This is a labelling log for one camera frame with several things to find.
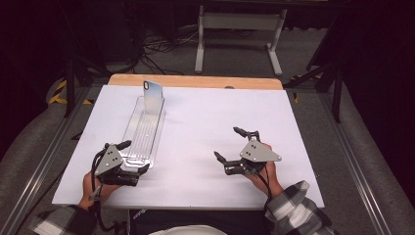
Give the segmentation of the aluminium floor rail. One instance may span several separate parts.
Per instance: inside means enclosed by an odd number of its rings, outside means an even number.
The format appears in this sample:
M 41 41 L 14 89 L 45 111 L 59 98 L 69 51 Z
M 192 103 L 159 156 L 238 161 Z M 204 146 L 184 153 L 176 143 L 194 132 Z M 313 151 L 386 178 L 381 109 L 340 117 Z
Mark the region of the aluminium floor rail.
M 352 151 L 350 143 L 346 137 L 342 125 L 336 121 L 332 114 L 331 101 L 326 94 L 319 94 L 318 98 L 323 106 L 323 109 L 328 117 L 333 129 L 341 143 L 345 153 L 345 160 L 347 168 L 351 174 L 353 182 L 357 188 L 360 198 L 365 209 L 371 219 L 371 222 L 376 230 L 377 235 L 392 235 L 391 230 L 385 220 L 383 213 L 374 197 L 373 191 L 368 184 L 368 181 L 357 161 L 355 153 Z
M 34 173 L 26 182 L 22 194 L 15 203 L 15 206 L 5 221 L 3 227 L 0 229 L 0 235 L 15 235 L 18 232 L 19 226 L 23 224 L 24 217 L 28 214 L 30 205 L 41 187 L 50 165 L 57 155 L 57 151 L 61 148 L 64 136 L 89 91 L 89 87 L 80 88 L 78 93 L 68 103 L 68 116 L 64 117 L 61 121 L 50 144 L 48 145 L 48 148 L 40 159 L 40 162 L 37 164 Z

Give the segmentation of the black metal stand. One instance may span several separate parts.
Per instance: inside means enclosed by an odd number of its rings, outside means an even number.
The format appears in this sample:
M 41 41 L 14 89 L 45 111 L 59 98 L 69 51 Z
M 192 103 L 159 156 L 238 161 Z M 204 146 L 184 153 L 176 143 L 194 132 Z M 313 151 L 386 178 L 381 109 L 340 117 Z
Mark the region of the black metal stand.
M 99 66 L 84 57 L 70 57 L 66 64 L 66 82 L 67 82 L 67 107 L 65 117 L 68 118 L 75 108 L 75 81 L 78 80 L 81 86 L 90 86 L 93 82 L 93 69 L 98 77 L 109 78 L 112 73 L 105 66 Z
M 288 89 L 299 89 L 304 83 L 313 85 L 317 93 L 327 93 L 334 86 L 331 112 L 336 122 L 340 122 L 340 105 L 343 89 L 343 39 L 342 20 L 336 17 L 330 24 L 310 62 L 307 73 L 294 76 L 283 85 Z

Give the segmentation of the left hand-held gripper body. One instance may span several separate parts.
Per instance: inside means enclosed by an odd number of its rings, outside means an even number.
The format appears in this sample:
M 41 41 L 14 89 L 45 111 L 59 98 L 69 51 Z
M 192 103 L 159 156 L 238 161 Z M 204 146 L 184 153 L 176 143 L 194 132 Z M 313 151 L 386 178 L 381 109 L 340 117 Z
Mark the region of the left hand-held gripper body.
M 105 145 L 96 157 L 98 161 L 93 166 L 93 173 L 101 183 L 108 185 L 136 186 L 139 175 L 136 171 L 126 171 L 121 168 L 123 158 L 116 144 Z

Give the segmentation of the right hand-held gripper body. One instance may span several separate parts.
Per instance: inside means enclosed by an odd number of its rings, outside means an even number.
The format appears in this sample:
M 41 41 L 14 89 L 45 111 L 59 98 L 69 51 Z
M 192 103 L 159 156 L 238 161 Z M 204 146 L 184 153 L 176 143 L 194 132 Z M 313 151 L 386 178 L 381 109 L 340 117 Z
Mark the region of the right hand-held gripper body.
M 261 141 L 258 131 L 247 131 L 247 145 L 240 152 L 238 161 L 227 161 L 223 164 L 225 173 L 232 174 L 256 174 L 260 173 L 267 162 L 281 162 L 282 158 L 268 149 Z

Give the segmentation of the yellow black floor tape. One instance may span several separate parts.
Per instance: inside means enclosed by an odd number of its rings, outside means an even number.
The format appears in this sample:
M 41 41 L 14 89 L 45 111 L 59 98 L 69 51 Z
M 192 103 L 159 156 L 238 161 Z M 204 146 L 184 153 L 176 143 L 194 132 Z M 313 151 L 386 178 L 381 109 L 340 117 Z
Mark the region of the yellow black floor tape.
M 49 104 L 57 103 L 57 104 L 65 104 L 66 105 L 68 103 L 68 100 L 65 99 L 65 98 L 61 98 L 61 93 L 63 92 L 63 90 L 66 86 L 67 86 L 67 81 L 65 79 L 61 80 L 48 103 Z M 84 105 L 94 105 L 95 100 L 85 99 L 82 104 L 84 104 Z

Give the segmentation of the person's left hand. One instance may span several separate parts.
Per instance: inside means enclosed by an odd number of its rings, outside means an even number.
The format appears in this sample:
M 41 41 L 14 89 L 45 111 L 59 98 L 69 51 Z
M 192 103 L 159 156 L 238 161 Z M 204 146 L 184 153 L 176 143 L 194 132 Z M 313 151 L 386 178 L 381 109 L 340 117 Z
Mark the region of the person's left hand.
M 111 194 L 120 188 L 120 185 L 107 185 L 104 184 L 101 189 L 100 199 L 101 203 L 104 204 Z M 84 175 L 82 181 L 82 189 L 83 195 L 78 203 L 78 206 L 84 210 L 88 210 L 94 202 L 89 199 L 89 197 L 93 194 L 94 190 L 92 189 L 92 181 L 91 181 L 91 173 L 88 172 Z

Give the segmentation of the pastel gradient phone case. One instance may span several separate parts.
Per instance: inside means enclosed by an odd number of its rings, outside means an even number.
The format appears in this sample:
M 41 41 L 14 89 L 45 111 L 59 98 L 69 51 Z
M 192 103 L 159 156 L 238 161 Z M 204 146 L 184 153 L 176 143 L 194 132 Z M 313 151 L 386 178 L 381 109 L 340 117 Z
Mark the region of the pastel gradient phone case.
M 143 82 L 145 110 L 151 115 L 158 115 L 163 104 L 162 86 L 151 80 Z

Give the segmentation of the clear plastic slotted rack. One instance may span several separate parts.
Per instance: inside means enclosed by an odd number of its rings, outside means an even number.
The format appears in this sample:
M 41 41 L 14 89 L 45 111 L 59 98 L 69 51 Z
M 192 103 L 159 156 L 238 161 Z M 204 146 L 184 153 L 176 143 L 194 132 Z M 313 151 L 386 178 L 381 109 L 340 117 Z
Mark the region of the clear plastic slotted rack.
M 149 113 L 145 108 L 145 97 L 136 100 L 133 113 L 124 132 L 123 141 L 130 140 L 129 147 L 120 151 L 126 168 L 133 169 L 155 165 L 157 151 L 166 111 L 164 107 L 157 114 Z

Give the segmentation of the person's right hand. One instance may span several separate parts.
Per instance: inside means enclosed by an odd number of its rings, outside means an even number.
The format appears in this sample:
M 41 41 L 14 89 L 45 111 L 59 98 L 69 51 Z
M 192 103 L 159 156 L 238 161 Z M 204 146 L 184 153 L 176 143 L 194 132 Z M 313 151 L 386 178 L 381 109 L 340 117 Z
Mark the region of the person's right hand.
M 258 190 L 270 199 L 278 197 L 284 191 L 278 181 L 276 165 L 274 162 L 267 162 L 259 175 L 247 174 L 246 177 Z

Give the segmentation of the white table board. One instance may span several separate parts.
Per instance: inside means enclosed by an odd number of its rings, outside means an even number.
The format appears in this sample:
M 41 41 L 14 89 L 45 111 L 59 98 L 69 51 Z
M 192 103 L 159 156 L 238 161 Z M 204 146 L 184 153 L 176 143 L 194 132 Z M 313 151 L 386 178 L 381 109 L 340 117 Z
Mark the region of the white table board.
M 305 180 L 318 207 L 323 199 L 283 90 L 166 87 L 166 116 L 155 165 L 134 187 L 108 199 L 119 209 L 259 210 L 266 200 L 242 175 L 228 175 L 216 159 L 237 160 L 247 141 L 236 127 L 258 131 L 281 156 L 278 179 L 288 187 Z

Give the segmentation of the white cap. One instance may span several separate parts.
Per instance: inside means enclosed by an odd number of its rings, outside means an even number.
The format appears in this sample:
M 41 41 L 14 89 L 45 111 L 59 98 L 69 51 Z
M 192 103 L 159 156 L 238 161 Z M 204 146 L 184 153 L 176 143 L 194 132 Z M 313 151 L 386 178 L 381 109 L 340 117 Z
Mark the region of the white cap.
M 219 229 L 208 225 L 186 225 L 168 228 L 149 235 L 227 235 Z

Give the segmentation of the white metal stand frame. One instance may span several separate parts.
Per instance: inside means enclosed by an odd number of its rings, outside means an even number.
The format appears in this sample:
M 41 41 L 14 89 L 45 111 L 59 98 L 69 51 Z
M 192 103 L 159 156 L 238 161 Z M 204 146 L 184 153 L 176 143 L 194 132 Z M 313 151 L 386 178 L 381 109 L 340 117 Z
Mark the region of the white metal stand frame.
M 281 10 L 276 15 L 235 14 L 235 13 L 206 13 L 200 6 L 198 19 L 198 48 L 195 61 L 195 73 L 203 72 L 204 65 L 204 32 L 206 29 L 246 29 L 269 30 L 274 32 L 273 39 L 266 44 L 271 66 L 276 75 L 281 75 L 282 69 L 277 57 L 276 48 L 286 19 L 287 11 Z

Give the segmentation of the wooden table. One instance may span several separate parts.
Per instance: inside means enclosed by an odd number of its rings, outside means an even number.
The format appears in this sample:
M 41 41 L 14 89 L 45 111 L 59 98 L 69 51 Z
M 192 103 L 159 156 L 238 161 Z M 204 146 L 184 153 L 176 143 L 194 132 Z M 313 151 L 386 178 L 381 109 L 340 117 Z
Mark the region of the wooden table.
M 282 90 L 283 85 L 276 78 L 225 77 L 199 75 L 164 74 L 114 74 L 109 85 L 141 86 L 145 80 L 151 80 L 165 87 L 202 87 L 234 89 Z

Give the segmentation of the person's dark clothing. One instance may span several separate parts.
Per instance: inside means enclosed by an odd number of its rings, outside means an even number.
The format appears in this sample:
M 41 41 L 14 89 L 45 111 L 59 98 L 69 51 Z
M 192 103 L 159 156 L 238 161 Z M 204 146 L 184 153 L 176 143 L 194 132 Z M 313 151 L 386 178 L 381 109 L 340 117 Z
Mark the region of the person's dark clothing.
M 173 227 L 208 225 L 226 235 L 271 235 L 272 224 L 261 211 L 168 211 L 129 212 L 129 234 L 150 235 Z

